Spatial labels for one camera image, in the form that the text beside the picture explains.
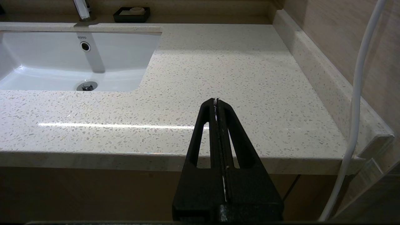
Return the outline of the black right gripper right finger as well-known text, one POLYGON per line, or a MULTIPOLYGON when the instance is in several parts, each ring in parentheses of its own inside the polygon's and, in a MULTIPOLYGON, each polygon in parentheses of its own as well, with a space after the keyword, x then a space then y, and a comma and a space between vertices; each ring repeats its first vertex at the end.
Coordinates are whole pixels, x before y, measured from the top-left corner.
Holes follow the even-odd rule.
POLYGON ((283 201, 233 108, 217 100, 225 203, 219 221, 282 221, 283 201))

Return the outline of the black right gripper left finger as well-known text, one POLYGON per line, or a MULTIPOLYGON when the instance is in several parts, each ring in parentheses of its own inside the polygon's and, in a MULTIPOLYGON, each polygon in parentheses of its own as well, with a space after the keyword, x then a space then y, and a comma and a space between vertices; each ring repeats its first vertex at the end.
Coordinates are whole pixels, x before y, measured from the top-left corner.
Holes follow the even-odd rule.
POLYGON ((218 221, 219 207, 225 203, 222 150, 215 107, 214 98, 200 107, 172 203, 174 221, 218 221), (198 168, 206 123, 209 123, 210 168, 198 168))

